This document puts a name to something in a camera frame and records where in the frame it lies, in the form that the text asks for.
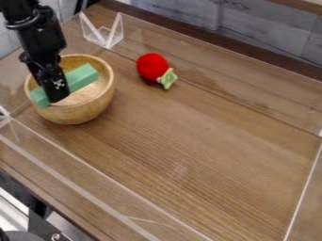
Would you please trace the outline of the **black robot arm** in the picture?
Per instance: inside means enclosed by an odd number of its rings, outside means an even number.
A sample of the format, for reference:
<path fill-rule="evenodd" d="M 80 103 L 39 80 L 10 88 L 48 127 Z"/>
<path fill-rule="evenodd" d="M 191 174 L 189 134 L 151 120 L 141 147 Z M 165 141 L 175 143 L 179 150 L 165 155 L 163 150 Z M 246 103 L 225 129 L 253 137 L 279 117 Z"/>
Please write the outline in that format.
<path fill-rule="evenodd" d="M 39 0 L 0 0 L 6 28 L 18 35 L 23 53 L 19 60 L 28 66 L 51 103 L 70 96 L 66 74 L 59 65 L 67 41 L 54 9 Z"/>

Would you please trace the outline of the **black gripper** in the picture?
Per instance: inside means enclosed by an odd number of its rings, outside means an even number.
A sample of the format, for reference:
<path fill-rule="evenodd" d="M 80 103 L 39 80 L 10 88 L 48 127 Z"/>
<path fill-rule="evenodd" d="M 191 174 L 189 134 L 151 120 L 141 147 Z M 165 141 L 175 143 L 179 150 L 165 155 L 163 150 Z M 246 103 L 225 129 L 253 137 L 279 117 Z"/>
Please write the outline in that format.
<path fill-rule="evenodd" d="M 51 8 L 6 8 L 6 27 L 18 34 L 23 46 L 19 60 L 44 89 L 51 103 L 71 94 L 68 81 L 59 66 L 60 51 L 67 41 Z"/>

